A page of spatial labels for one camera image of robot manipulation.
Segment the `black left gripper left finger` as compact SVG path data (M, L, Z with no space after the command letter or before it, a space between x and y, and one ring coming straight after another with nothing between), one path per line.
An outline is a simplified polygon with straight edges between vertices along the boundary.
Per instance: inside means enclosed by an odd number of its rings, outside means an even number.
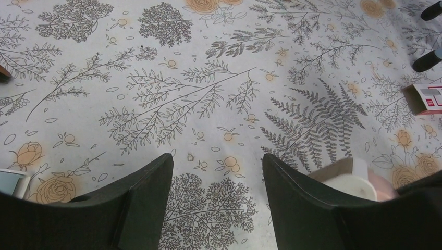
M1 195L1 249L158 249L174 168L162 154L67 203Z

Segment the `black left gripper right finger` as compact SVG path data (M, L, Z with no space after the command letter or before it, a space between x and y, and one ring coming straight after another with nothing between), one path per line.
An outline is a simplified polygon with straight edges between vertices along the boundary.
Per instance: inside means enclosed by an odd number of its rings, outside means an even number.
M441 172L385 202L326 186L273 154L262 160L278 249L441 249Z

